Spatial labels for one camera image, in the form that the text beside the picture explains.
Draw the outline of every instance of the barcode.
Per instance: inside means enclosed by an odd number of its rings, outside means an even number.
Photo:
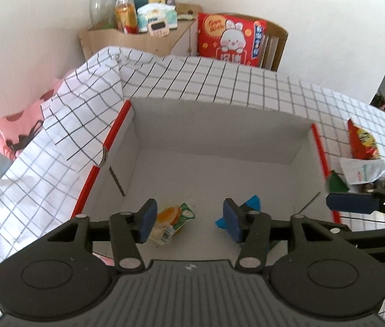
[[[172,235],[176,232],[175,229],[173,229],[172,226],[168,226],[165,231],[163,236],[161,237],[161,242],[163,244],[168,244],[171,240]]]

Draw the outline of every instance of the blue and black item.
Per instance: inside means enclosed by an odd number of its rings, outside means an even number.
[[[330,210],[359,214],[381,211],[385,214],[385,185],[369,189],[366,193],[330,193],[326,203]]]
[[[385,230],[352,232],[302,214],[272,220],[230,198],[222,211],[244,244],[234,267],[146,268],[136,244],[156,221],[154,199],[105,222],[69,220],[0,264],[0,327],[385,326]],[[115,266],[92,255],[94,241],[111,241]],[[287,241],[288,254],[266,266],[274,241]]]

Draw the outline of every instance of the orange juice bottle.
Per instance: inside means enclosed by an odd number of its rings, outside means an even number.
[[[138,19],[134,0],[117,0],[115,16],[119,31],[127,34],[138,33]]]

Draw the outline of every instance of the snack package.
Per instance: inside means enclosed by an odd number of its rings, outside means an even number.
[[[195,219],[194,212],[186,203],[180,207],[169,207],[156,217],[155,226],[150,233],[150,239],[161,246],[169,244],[174,233],[188,220]]]
[[[198,54],[213,59],[261,66],[267,22],[248,16],[198,14]]]
[[[350,147],[354,159],[378,159],[379,150],[376,140],[368,131],[355,126],[351,119],[347,122],[349,128]]]
[[[385,161],[382,159],[359,160],[341,157],[339,162],[348,184],[373,183],[385,177]]]

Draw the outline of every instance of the white rabbit cartoon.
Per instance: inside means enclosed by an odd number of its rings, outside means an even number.
[[[226,30],[223,32],[220,40],[221,51],[223,53],[228,50],[236,50],[241,54],[246,46],[246,39],[243,33],[243,24],[233,23],[230,19],[226,21]]]

